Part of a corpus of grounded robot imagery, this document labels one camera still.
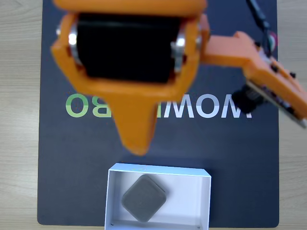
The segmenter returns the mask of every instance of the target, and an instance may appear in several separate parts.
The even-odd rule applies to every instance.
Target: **table surface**
[[[307,89],[307,1],[278,1],[279,60]],[[0,0],[0,229],[36,220],[41,0]],[[280,225],[307,229],[307,132],[280,117]]]

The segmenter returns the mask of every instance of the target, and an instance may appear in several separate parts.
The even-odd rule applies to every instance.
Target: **dark blue mat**
[[[259,4],[276,32],[276,0],[259,0]],[[233,35],[241,30],[261,39],[244,0],[210,0],[207,13],[212,34]],[[278,225],[278,111],[268,104],[253,112],[252,118],[236,108],[233,113],[227,102],[244,84],[241,70],[201,66],[185,97],[191,104],[183,112],[178,109],[180,103],[175,109],[162,104],[151,149],[137,158],[121,145],[106,106],[98,110],[95,98],[83,97],[82,101],[81,95],[74,95],[54,63],[50,46],[63,14],[44,0],[39,223],[103,226],[107,171],[122,161],[206,169],[213,178],[211,227]]]

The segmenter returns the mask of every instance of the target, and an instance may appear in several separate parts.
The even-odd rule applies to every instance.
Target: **cardboard box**
[[[166,191],[167,200],[147,222],[138,222],[121,204],[125,192],[148,173]],[[207,230],[211,176],[204,169],[115,164],[108,173],[106,230]]]

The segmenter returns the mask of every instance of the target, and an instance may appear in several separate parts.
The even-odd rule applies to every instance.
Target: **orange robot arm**
[[[54,2],[69,11],[51,49],[56,63],[76,91],[108,103],[123,145],[136,155],[144,155],[150,146],[157,105],[180,101],[200,63],[242,68],[248,86],[235,97],[237,105],[242,98],[244,106],[265,99],[304,126],[307,93],[295,74],[243,32],[210,36],[207,16],[202,15],[205,0]],[[255,1],[248,3],[259,16]],[[261,15],[256,23],[267,33],[264,19]],[[163,73],[156,71],[162,66]]]
[[[201,25],[204,32],[209,30],[205,15]],[[293,73],[285,70],[273,57],[267,57],[263,48],[244,32],[236,32],[233,37],[211,36],[201,53],[201,63],[242,68],[249,87],[305,127],[306,91]]]

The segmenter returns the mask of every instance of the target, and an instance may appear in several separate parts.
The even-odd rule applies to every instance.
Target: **gray block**
[[[139,222],[148,222],[166,202],[166,193],[148,175],[141,176],[122,198],[123,207]]]

